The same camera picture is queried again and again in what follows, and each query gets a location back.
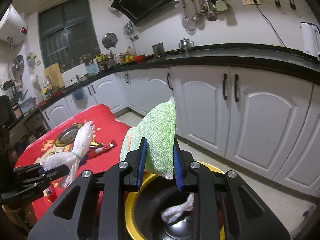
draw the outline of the tied white plastic bag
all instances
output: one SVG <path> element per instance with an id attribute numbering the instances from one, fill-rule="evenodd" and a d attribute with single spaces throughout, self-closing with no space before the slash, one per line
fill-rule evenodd
<path id="1" fill-rule="evenodd" d="M 84 124 L 76 135 L 73 143 L 72 152 L 56 153 L 42 161 L 42 165 L 45 171 L 65 164 L 69 167 L 69 175 L 66 177 L 62 184 L 62 188 L 68 187 L 76 177 L 76 172 L 79 167 L 79 163 L 83 156 L 89 150 L 92 142 L 94 125 L 91 125 L 93 121 L 89 121 Z"/>
<path id="2" fill-rule="evenodd" d="M 181 205 L 167 208 L 161 212 L 161 218 L 167 224 L 175 222 L 185 211 L 193 210 L 193 193 L 187 198 L 187 201 Z"/>

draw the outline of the electrical outlet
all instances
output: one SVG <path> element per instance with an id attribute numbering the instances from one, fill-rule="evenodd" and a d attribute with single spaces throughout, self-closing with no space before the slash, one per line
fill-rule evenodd
<path id="1" fill-rule="evenodd" d="M 255 5 L 253 0 L 242 0 L 243 5 Z"/>

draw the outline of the red digital display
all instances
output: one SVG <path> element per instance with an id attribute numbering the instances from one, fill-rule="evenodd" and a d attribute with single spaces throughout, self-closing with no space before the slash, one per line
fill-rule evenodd
<path id="1" fill-rule="evenodd" d="M 24 35 L 27 35 L 28 30 L 25 27 L 21 28 L 21 31 Z"/>

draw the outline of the white kettle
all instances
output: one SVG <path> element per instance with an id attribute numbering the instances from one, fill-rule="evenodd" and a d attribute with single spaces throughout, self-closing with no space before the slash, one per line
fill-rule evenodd
<path id="1" fill-rule="evenodd" d="M 313 23 L 302 22 L 300 25 L 303 36 L 303 52 L 320 61 L 320 30 Z"/>

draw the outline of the red snack wrapper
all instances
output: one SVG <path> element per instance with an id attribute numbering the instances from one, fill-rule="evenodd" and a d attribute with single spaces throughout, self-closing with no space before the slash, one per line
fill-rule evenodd
<path id="1" fill-rule="evenodd" d="M 110 151 L 115 146 L 117 146 L 117 144 L 116 144 L 116 142 L 114 140 L 112 140 L 111 143 L 109 143 L 109 144 L 103 145 L 103 146 L 101 146 L 99 148 L 96 148 L 94 150 L 91 149 L 87 153 L 88 159 L 93 159 L 95 157 L 98 157 L 99 155 Z"/>
<path id="2" fill-rule="evenodd" d="M 45 190 L 45 192 L 47 193 L 47 197 L 50 202 L 53 203 L 57 199 L 57 194 L 52 182 L 50 182 L 50 186 Z"/>

